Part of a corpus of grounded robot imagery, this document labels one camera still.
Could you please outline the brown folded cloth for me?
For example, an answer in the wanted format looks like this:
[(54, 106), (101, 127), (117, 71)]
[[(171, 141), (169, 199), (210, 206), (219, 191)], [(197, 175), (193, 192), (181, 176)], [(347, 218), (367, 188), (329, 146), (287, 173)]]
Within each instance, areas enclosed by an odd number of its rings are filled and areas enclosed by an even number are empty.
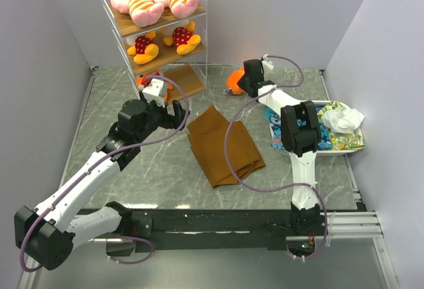
[(244, 123), (228, 126), (213, 105), (187, 126), (191, 151), (212, 188), (237, 184), (266, 166)]

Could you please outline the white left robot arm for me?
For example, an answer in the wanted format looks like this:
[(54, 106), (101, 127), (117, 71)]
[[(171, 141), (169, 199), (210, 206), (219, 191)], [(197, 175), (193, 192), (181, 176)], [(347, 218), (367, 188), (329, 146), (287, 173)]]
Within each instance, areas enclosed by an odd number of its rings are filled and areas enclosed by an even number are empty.
[(189, 107), (172, 102), (173, 114), (153, 101), (126, 101), (108, 134), (76, 174), (49, 198), (31, 209), (20, 208), (14, 216), (15, 242), (20, 249), (23, 271), (53, 270), (84, 242), (103, 234), (128, 239), (132, 244), (153, 244), (135, 235), (132, 212), (118, 202), (78, 217), (79, 210), (113, 176), (122, 172), (138, 155), (157, 128), (181, 131)]

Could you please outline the blue patterned cloth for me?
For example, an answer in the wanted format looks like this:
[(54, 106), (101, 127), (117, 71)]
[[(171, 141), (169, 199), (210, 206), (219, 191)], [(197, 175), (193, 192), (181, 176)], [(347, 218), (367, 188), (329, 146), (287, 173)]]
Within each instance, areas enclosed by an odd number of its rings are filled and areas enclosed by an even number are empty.
[[(282, 132), (281, 132), (281, 119), (280, 116), (269, 107), (264, 110), (265, 119), (269, 122), (270, 132), (272, 136), (271, 147), (277, 149), (279, 152), (285, 152), (285, 147), (282, 144)], [(318, 150), (330, 150), (333, 147), (330, 139), (329, 131), (327, 128), (319, 122), (319, 128), (321, 132), (321, 141), (318, 143)]]

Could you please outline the orange goldfish plush toy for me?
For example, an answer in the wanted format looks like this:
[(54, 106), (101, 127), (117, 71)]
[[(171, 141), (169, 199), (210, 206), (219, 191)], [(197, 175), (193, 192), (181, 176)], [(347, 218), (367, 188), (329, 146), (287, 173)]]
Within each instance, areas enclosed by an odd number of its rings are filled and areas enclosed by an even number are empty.
[(244, 90), (238, 86), (239, 80), (244, 76), (244, 68), (239, 68), (230, 74), (226, 81), (226, 89), (224, 94), (242, 95)]

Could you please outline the floral yellow green cloth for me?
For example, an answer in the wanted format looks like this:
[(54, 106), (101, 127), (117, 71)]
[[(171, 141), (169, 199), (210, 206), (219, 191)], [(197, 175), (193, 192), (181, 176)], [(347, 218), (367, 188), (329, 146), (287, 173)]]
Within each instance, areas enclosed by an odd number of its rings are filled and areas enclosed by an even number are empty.
[(360, 125), (364, 115), (340, 101), (316, 103), (322, 151), (360, 150), (366, 147)]

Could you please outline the white laundry tray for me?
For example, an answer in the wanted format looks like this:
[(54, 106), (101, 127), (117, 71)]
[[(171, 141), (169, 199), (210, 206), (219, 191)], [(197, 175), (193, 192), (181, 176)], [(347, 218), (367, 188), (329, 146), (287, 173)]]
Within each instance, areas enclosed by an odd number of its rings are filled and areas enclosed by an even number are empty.
[[(341, 109), (350, 108), (346, 104), (340, 101), (335, 101), (335, 100), (331, 100), (331, 101), (313, 100), (313, 103), (315, 105), (315, 110), (317, 112), (318, 120), (321, 123), (322, 123), (322, 116), (324, 112), (333, 110), (336, 108), (341, 108)], [(327, 130), (329, 131), (329, 135), (330, 135), (330, 139), (332, 141), (333, 147), (330, 150), (317, 150), (318, 156), (338, 156), (338, 155), (354, 152), (356, 150), (360, 150), (366, 147), (360, 127), (357, 130), (355, 130), (354, 134), (333, 133), (331, 132), (329, 128), (327, 128)], [(283, 155), (288, 154), (287, 151), (279, 152), (279, 153)]]

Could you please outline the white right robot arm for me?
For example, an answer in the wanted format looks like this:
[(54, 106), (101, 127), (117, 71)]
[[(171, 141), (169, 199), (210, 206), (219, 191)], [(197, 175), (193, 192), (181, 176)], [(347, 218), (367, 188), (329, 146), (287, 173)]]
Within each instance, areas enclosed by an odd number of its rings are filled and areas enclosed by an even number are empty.
[(304, 235), (320, 222), (319, 198), (314, 192), (315, 161), (321, 130), (312, 101), (300, 101), (274, 82), (265, 79), (265, 60), (252, 59), (243, 63), (244, 74), (237, 82), (249, 97), (280, 116), (281, 142), (291, 160), (293, 195), (290, 227)]

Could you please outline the orange shark plush toy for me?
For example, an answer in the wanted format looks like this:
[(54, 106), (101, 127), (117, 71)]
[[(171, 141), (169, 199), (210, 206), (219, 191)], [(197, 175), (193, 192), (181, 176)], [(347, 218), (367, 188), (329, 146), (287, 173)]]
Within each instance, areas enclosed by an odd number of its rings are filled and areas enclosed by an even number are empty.
[[(143, 75), (139, 75), (136, 77), (136, 85), (139, 91), (142, 92), (143, 88), (150, 83), (150, 80), (153, 78), (164, 77), (164, 73), (162, 70), (153, 70), (147, 72)], [(173, 85), (166, 82), (168, 84), (168, 91), (173, 89)]]

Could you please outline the yellow frog plush polka dress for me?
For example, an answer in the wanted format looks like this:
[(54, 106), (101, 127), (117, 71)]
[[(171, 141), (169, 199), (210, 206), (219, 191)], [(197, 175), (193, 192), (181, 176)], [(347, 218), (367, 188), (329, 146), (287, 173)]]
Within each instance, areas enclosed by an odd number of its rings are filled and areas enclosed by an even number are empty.
[(153, 30), (144, 35), (126, 38), (126, 42), (129, 45), (127, 54), (134, 56), (133, 61), (135, 64), (147, 64), (157, 57), (159, 47), (154, 42), (155, 37), (156, 32)]

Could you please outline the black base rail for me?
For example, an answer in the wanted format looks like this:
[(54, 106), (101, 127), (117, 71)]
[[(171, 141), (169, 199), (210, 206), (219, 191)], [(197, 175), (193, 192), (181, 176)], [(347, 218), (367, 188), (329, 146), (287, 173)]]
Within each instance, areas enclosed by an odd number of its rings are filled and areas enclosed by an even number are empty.
[(289, 237), (324, 236), (322, 214), (298, 221), (288, 209), (132, 209), (121, 235), (136, 253), (195, 249), (287, 249)]

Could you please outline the white crumpled cloth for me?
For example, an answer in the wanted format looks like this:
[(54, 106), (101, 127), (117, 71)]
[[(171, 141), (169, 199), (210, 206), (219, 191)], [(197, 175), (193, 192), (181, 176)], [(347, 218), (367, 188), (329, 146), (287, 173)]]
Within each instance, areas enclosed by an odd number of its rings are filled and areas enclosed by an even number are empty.
[(333, 133), (354, 134), (364, 120), (364, 115), (356, 109), (336, 108), (324, 112), (322, 123)]

